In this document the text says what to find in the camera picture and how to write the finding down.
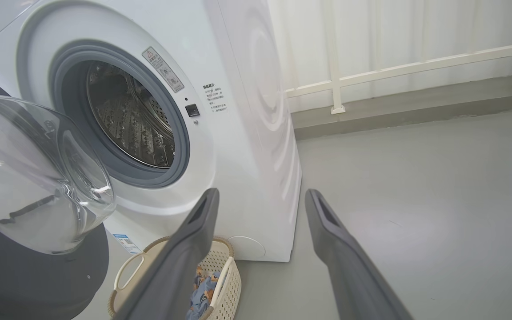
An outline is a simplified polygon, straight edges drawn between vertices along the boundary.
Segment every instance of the concrete ledge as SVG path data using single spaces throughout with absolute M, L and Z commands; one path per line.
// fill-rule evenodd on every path
M 292 114 L 297 140 L 512 110 L 512 77 L 447 85 Z

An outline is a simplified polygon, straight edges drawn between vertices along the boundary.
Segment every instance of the beige plastic basket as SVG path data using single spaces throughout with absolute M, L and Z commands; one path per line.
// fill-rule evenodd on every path
M 151 265 L 153 259 L 162 251 L 165 243 L 169 240 L 169 237 L 165 237 L 154 241 L 148 247 L 144 249 L 143 253 L 133 255 L 128 259 L 118 271 L 116 280 L 114 280 L 114 290 L 108 300 L 108 312 L 110 316 L 114 317 L 116 310 L 126 301 L 126 298 L 142 277 L 144 271 Z M 130 276 L 126 284 L 120 287 L 120 276 L 124 269 L 130 262 L 138 257 L 141 258 L 141 262 Z M 240 288 L 242 282 L 240 281 L 240 273 L 234 262 L 234 250 L 232 245 L 226 239 L 215 237 L 211 245 L 211 250 L 199 264 L 205 272 L 221 272 L 219 282 L 215 288 L 213 299 L 211 300 L 211 306 L 205 311 L 200 320 L 232 320 L 236 313 L 236 307 L 238 306 L 238 300 L 240 299 Z M 191 293 L 193 287 L 193 277 L 191 275 Z

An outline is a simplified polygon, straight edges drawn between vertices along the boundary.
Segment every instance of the clothes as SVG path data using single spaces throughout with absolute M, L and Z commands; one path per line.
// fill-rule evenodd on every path
M 187 311 L 187 320 L 198 320 L 211 305 L 213 294 L 221 273 L 215 272 L 203 276 L 201 267 L 197 267 L 197 275 L 193 281 L 191 308 Z

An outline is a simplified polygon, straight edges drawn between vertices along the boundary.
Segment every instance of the floor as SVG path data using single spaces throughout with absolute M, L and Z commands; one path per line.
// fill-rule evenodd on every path
M 512 319 L 512 112 L 298 142 L 321 191 L 415 319 Z M 112 270 L 77 320 L 108 319 Z M 303 197 L 290 263 L 238 261 L 236 320 L 338 319 Z

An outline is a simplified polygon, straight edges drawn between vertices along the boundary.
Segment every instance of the white railing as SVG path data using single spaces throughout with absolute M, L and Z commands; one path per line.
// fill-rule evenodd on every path
M 309 93 L 315 93 L 319 91 L 325 90 L 333 90 L 333 107 L 331 109 L 332 114 L 343 113 L 345 112 L 345 107 L 341 103 L 341 87 L 346 87 L 348 85 L 354 85 L 359 83 L 366 83 L 369 81 L 381 80 L 390 77 L 397 77 L 402 75 L 408 75 L 410 73 L 416 73 L 421 71 L 429 71 L 433 69 L 447 68 L 453 67 L 455 65 L 474 63 L 478 61 L 486 61 L 499 59 L 502 57 L 510 57 L 512 56 L 512 45 L 508 45 L 505 47 L 497 47 L 492 49 L 486 49 L 481 51 L 475 51 L 475 43 L 476 43 L 476 30 L 478 24 L 480 22 L 480 12 L 482 6 L 482 0 L 473 0 L 474 1 L 474 13 L 473 13 L 473 22 L 471 26 L 470 32 L 470 42 L 468 45 L 468 52 L 460 55 L 453 55 L 447 57 L 441 57 L 438 59 L 427 59 L 427 47 L 428 47 L 428 8 L 430 0 L 422 0 L 423 1 L 423 18 L 422 18 L 422 39 L 421 39 L 421 49 L 420 49 L 420 61 L 416 63 L 409 63 L 404 65 L 398 65 L 396 67 L 390 68 L 381 68 L 381 9 L 380 9 L 380 0 L 374 1 L 374 71 L 359 73 L 357 75 L 352 76 L 340 76 L 339 71 L 339 57 L 337 56 L 337 42 L 336 42 L 336 34 L 335 34 L 335 14 L 333 10 L 333 0 L 323 0 L 323 21 L 325 23 L 325 33 L 327 38 L 327 53 L 329 58 L 329 71 L 331 74 L 331 80 L 322 81 L 319 83 L 314 83 L 310 85 L 296 86 L 293 89 L 286 90 L 287 97 L 297 97 L 302 95 L 307 95 Z M 293 64 L 293 49 L 291 48 L 291 42 L 289 39 L 290 35 L 286 33 L 286 46 L 287 46 L 287 54 L 290 57 L 288 61 L 290 64 L 288 67 L 292 72 L 293 79 L 297 79 L 297 70 L 295 65 Z

